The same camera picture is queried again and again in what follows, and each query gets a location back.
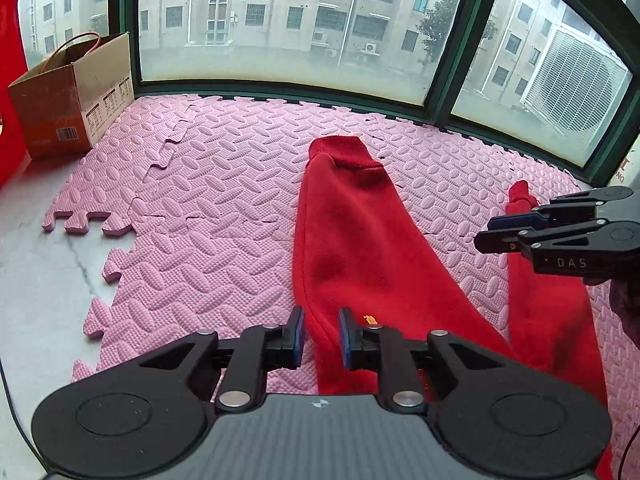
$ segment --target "metal screw head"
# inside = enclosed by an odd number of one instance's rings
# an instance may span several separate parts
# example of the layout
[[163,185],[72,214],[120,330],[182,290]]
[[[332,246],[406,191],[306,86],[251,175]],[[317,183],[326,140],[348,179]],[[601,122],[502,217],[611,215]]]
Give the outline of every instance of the metal screw head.
[[412,390],[404,390],[402,392],[396,393],[393,396],[393,400],[398,406],[402,406],[404,408],[414,408],[415,406],[420,406],[420,404],[424,402],[424,397],[418,392],[414,392]]
[[240,408],[251,400],[249,394],[241,392],[240,390],[231,390],[225,392],[218,397],[220,403],[228,406],[229,408]]

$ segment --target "pink foam mat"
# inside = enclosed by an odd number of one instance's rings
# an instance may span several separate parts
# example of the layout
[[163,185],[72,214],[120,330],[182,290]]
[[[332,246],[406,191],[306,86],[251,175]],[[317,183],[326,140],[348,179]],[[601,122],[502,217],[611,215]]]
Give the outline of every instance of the pink foam mat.
[[[102,337],[96,370],[199,328],[214,328],[225,338],[253,324],[287,319],[308,145],[331,134],[359,136],[382,161],[443,264],[508,338],[506,258],[478,254],[473,236],[491,216],[503,214],[516,180],[529,181],[532,193],[546,202],[578,189],[569,174],[498,146],[380,114],[283,100],[166,96],[138,99],[123,113],[74,171],[44,222],[53,229],[55,217],[70,216],[65,227],[85,232],[87,217],[102,216],[108,217],[106,234],[136,231],[132,250],[111,250],[104,265],[108,282],[120,280],[113,304],[94,299],[84,323],[87,336]],[[607,285],[590,288],[590,296],[617,466],[640,424],[640,351],[609,309]],[[272,372],[269,389],[317,391],[312,350],[308,342],[300,370]],[[76,362],[72,379],[93,372]],[[627,458],[625,473],[638,476],[640,451]]]

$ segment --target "air conditioner unit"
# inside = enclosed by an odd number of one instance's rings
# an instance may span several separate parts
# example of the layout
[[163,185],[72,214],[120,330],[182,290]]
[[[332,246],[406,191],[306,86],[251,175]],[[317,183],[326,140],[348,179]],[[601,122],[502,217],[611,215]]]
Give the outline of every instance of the air conditioner unit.
[[314,43],[326,43],[326,32],[314,32]]
[[629,80],[629,70],[606,45],[555,27],[520,101],[561,135],[597,143]]

